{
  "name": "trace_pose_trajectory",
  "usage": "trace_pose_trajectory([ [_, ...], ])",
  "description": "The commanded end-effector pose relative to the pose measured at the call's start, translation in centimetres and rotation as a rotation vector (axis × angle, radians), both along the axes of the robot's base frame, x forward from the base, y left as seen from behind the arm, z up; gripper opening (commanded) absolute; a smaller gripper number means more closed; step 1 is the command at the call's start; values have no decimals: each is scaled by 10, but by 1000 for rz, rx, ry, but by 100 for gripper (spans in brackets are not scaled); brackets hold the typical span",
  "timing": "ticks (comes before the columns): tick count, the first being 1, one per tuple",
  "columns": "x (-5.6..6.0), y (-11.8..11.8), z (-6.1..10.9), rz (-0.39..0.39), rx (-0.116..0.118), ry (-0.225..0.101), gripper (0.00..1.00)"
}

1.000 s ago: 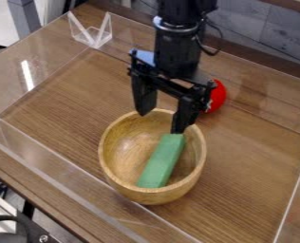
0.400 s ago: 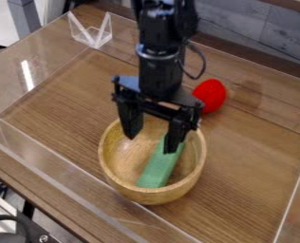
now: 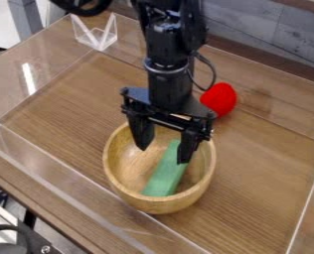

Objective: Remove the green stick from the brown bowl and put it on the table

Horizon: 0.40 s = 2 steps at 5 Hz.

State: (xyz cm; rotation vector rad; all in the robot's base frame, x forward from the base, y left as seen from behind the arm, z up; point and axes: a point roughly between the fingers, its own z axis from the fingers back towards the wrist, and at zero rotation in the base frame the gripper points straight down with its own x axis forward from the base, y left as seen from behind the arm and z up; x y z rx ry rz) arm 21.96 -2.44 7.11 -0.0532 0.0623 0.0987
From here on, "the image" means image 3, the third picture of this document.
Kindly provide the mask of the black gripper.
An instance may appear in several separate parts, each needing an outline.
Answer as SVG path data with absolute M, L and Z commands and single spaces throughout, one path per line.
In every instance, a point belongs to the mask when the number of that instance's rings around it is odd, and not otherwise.
M 177 163 L 188 164 L 200 141 L 209 140 L 217 116 L 193 96 L 195 59 L 176 65 L 144 60 L 148 86 L 121 89 L 121 111 L 126 115 L 136 146 L 145 151 L 155 139 L 155 126 L 181 133 Z

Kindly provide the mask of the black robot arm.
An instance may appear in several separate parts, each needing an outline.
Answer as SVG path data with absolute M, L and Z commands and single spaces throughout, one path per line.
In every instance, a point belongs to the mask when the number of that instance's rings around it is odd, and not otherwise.
M 181 133 L 177 162 L 188 163 L 200 143 L 211 139 L 217 114 L 193 95 L 195 61 L 208 27 L 199 0 L 132 0 L 146 42 L 146 87 L 121 89 L 136 146 L 146 149 L 161 125 Z

